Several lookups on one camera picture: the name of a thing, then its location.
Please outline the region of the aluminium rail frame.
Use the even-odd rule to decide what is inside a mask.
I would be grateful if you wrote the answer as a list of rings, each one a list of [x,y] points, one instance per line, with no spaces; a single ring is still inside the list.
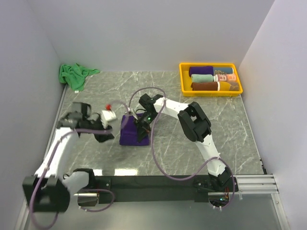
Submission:
[[[160,95],[163,95],[167,98],[165,92],[161,92]],[[125,108],[126,108],[126,111],[127,111],[127,109],[131,108],[131,106],[129,104],[127,104],[127,105],[125,105]],[[129,116],[124,115],[123,120],[120,124],[120,129],[124,128],[124,126],[128,122],[128,119],[129,119]],[[153,138],[154,135],[153,134],[148,135],[148,137]],[[162,172],[161,175],[166,176],[167,178],[169,178],[171,180],[184,181],[184,180],[191,179],[191,178],[193,178],[193,177],[195,177],[196,175],[199,175],[199,174],[197,172],[195,172],[194,174],[189,175],[189,176],[171,176],[171,175],[168,175],[165,172]],[[233,173],[233,175],[236,178],[239,191],[231,192],[229,194],[209,193],[210,196],[209,196],[209,201],[207,203],[213,209],[217,209],[217,210],[225,209],[234,200],[235,195],[243,196],[245,194],[252,194],[252,195],[270,194],[273,199],[276,199],[276,197],[279,193],[279,190],[277,188],[277,184],[275,182],[273,175],[270,175],[270,174],[235,175],[234,173]],[[106,207],[110,207],[113,203],[115,203],[115,201],[114,201],[115,195],[112,192],[110,192],[110,193],[112,194],[112,201],[109,204],[105,204]],[[92,194],[92,193],[81,194],[80,192],[77,192],[71,197],[71,199],[74,196],[77,196],[77,197],[92,197],[92,198],[95,198],[96,201],[98,202],[98,197],[96,195],[97,195],[96,193],[94,193],[94,194]],[[32,223],[38,229],[43,229],[44,226],[40,225],[37,222],[37,220],[35,218],[35,213],[30,212],[30,209],[29,209],[29,215],[30,215]]]

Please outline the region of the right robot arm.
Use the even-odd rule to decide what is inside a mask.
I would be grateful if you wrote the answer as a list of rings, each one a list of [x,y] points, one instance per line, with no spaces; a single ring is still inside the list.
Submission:
[[[232,192],[237,191],[236,179],[230,167],[221,159],[213,141],[211,122],[197,102],[180,103],[160,94],[154,97],[144,94],[140,97],[139,104],[145,112],[142,116],[134,116],[138,142],[153,134],[160,114],[177,118],[186,138],[196,144],[205,160],[201,167],[207,166],[209,179],[200,185],[213,192],[224,192],[228,188]]]

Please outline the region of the rolled brown towel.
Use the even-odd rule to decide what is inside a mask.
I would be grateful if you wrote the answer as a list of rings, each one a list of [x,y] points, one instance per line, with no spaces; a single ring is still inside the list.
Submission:
[[[218,91],[219,83],[218,82],[193,82],[191,84],[191,88],[193,91]]]

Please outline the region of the rolled pink printed towel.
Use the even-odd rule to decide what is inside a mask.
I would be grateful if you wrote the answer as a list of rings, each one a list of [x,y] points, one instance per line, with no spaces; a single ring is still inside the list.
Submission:
[[[214,81],[236,82],[236,74],[216,74],[214,75]]]

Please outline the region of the green towel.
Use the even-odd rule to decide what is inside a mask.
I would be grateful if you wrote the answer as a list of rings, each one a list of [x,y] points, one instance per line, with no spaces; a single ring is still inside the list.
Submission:
[[[98,69],[89,69],[77,63],[63,64],[59,69],[59,82],[69,85],[73,91],[83,91],[86,78],[98,73]]]

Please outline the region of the yellow plastic tray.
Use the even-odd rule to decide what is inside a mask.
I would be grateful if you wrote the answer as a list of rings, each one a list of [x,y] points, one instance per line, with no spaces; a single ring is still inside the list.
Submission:
[[[243,92],[232,63],[180,63],[179,72],[184,96],[238,96]]]

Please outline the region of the rolled mint towel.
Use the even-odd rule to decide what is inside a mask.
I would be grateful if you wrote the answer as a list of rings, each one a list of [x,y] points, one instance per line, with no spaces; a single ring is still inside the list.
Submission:
[[[193,83],[214,82],[214,76],[211,74],[192,74],[191,79]]]

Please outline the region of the black base beam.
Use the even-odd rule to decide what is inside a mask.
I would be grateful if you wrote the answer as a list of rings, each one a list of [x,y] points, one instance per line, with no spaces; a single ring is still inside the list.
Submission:
[[[81,194],[96,193],[99,204],[109,204],[112,192],[115,202],[146,201],[195,201],[208,202],[209,193],[229,194],[239,191],[236,178],[218,182],[213,176],[196,175],[195,177],[175,181],[166,176],[96,176],[93,188],[80,190]]]

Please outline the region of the rolled purple towel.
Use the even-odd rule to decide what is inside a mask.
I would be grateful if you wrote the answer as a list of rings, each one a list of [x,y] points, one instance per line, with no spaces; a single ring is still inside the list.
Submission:
[[[189,68],[189,76],[191,77],[192,74],[200,74],[200,75],[213,75],[214,68],[213,66],[193,66]]]

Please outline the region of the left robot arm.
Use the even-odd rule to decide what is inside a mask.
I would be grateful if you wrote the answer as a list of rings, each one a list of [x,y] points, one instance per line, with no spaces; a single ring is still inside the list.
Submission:
[[[57,122],[53,143],[42,164],[34,175],[24,178],[23,190],[30,212],[65,212],[75,193],[95,190],[93,169],[76,169],[64,178],[64,168],[72,147],[82,133],[93,134],[99,143],[113,139],[110,122],[116,118],[110,105],[93,114],[89,104],[73,103],[71,111]]]

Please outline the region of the purple towel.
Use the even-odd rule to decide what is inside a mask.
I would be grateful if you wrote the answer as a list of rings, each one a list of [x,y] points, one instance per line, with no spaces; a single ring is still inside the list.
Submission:
[[[149,146],[150,139],[145,136],[140,142],[137,141],[137,127],[134,124],[134,117],[129,116],[127,124],[124,126],[123,129],[120,130],[120,138],[119,144],[121,146],[134,146],[134,147],[142,147],[142,146]]]
[[[193,66],[189,68],[189,76],[191,77],[192,74],[200,74],[200,75],[213,75],[214,68],[213,66]]]

